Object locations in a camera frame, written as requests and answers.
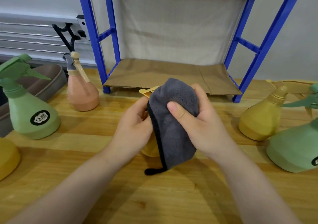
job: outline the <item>wooden tabletop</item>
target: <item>wooden tabletop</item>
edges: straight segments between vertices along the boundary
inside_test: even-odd
[[[7,136],[19,146],[22,161],[0,181],[0,223],[52,190],[106,146],[123,112],[141,97],[136,90],[113,89],[112,94],[103,94],[97,71],[86,72],[101,94],[97,108],[89,112],[73,110],[64,87],[49,101],[61,118],[56,133],[41,140],[29,140],[15,131]],[[297,216],[304,223],[316,224],[318,170],[286,172],[268,159],[264,143],[238,130],[240,114],[272,90],[269,83],[254,80],[239,104],[226,96],[210,99],[230,135],[265,172]],[[284,109],[281,129],[309,121],[303,108]],[[148,167],[159,166],[159,158],[138,154],[116,175],[85,223],[241,223],[224,177],[212,160],[197,151],[192,160],[165,173],[143,173]]]

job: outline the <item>logo sticker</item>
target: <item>logo sticker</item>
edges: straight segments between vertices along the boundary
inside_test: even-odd
[[[41,110],[36,112],[30,119],[31,124],[33,125],[44,125],[50,119],[50,113],[47,110]]]
[[[313,166],[318,166],[318,157],[314,158],[311,163]]]

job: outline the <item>cloth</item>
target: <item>cloth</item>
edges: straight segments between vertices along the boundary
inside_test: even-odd
[[[147,169],[146,175],[167,171],[191,159],[196,152],[184,128],[169,112],[167,104],[170,101],[179,103],[194,117],[199,114],[199,100],[195,91],[180,80],[169,78],[151,94],[147,110],[153,124],[162,169]]]

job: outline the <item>person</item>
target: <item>person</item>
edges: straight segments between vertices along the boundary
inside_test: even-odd
[[[219,164],[243,223],[301,223],[229,136],[204,90],[198,84],[192,87],[199,99],[196,118],[176,102],[169,102],[167,108],[193,145]],[[142,97],[123,114],[112,140],[100,153],[7,223],[82,223],[115,174],[148,142],[153,128],[150,118],[145,118],[147,102]]]

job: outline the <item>gray spray head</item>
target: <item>gray spray head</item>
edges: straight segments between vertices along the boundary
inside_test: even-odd
[[[69,52],[64,53],[63,55],[64,61],[66,61],[67,70],[76,70],[74,66],[74,59],[71,57],[71,54]]]

